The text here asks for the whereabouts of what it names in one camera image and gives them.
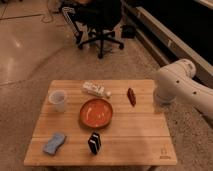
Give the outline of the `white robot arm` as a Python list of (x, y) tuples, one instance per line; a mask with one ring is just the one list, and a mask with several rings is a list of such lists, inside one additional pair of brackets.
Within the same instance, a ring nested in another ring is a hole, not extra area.
[(213, 89), (194, 81), (195, 74), (196, 66), (188, 59), (161, 67), (154, 76), (154, 99), (165, 105), (182, 98), (213, 120)]

